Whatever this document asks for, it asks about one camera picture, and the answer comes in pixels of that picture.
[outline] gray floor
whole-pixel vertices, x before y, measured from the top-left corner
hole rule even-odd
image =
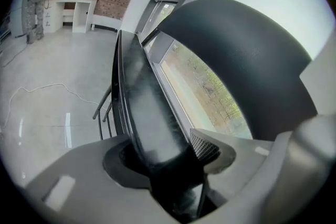
[[[111,81],[116,33],[96,29],[73,34],[64,27],[47,34],[0,68],[0,122],[5,124],[14,92],[63,83],[83,99],[99,103]],[[0,44],[0,64],[25,48],[25,37]],[[62,85],[14,96],[11,114],[0,137],[1,156],[13,180],[26,186],[38,173],[71,148],[99,140],[97,105],[85,103]],[[112,133],[115,135],[112,122]],[[103,123],[107,138],[107,124]]]

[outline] vent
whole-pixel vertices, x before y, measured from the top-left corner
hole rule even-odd
[[[221,154],[218,146],[194,133],[191,133],[190,140],[196,156],[203,166],[213,162]]]

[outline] electrical cord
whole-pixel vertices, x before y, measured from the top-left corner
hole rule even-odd
[[[20,89],[23,89],[23,90],[25,90],[26,92],[33,92],[33,91],[36,91],[36,90],[38,90],[38,89],[43,89],[43,88],[47,88],[47,87],[51,87],[51,86],[56,86],[56,85],[62,85],[62,86],[64,86],[64,88],[65,88],[68,92],[70,92],[70,93],[76,95],[80,100],[84,101],[85,103],[91,103],[91,104],[99,105],[99,104],[96,103],[96,102],[92,102],[92,101],[88,101],[88,100],[83,99],[81,96],[79,96],[79,94],[70,91],[70,90],[69,90],[63,83],[48,84],[48,85],[44,85],[44,86],[42,86],[42,87],[37,87],[37,88],[35,88],[35,89],[31,90],[31,91],[27,90],[27,89],[24,88],[24,87],[20,87],[20,88],[18,88],[18,89],[14,92],[14,94],[12,95],[12,97],[11,97],[10,100],[9,100],[8,114],[7,114],[7,117],[6,117],[6,120],[5,120],[5,124],[4,124],[4,125],[1,125],[1,128],[6,128],[6,126],[7,126],[7,123],[8,123],[8,120],[9,120],[9,116],[10,116],[10,112],[11,112],[12,99],[13,99],[13,97],[18,93],[18,91],[19,91]]]
[[[162,2],[163,2],[163,0],[161,0],[160,1],[160,3],[159,4],[157,4],[156,5],[156,7],[154,8],[154,10],[152,11],[152,14],[151,14],[151,16],[149,17],[149,19],[148,19],[148,21],[149,22],[151,22],[152,21],[152,19],[153,19],[153,17],[154,17],[154,14],[155,14],[155,12],[157,11],[157,9],[161,6],[161,4],[162,4]]]

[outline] white cabinet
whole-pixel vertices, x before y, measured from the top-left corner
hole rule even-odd
[[[43,21],[45,33],[54,33],[61,28],[64,16],[67,17],[66,20],[69,19],[69,14],[64,12],[66,2],[76,3],[72,32],[86,33],[90,29],[97,0],[46,0]]]

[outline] dark gray curved surface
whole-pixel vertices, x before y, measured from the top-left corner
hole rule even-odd
[[[197,0],[157,28],[218,75],[254,138],[273,141],[316,115],[299,78],[311,59],[286,30],[257,10],[233,0]]]
[[[115,182],[125,188],[150,190],[151,182],[147,176],[141,173],[141,164],[138,158],[133,155],[134,151],[127,150],[129,147],[132,147],[129,140],[112,147],[104,157],[103,167]]]
[[[203,168],[165,98],[138,37],[121,30],[118,42],[118,72],[112,73],[119,75],[124,131],[146,169],[152,195],[180,222],[190,222],[199,217],[205,199]]]

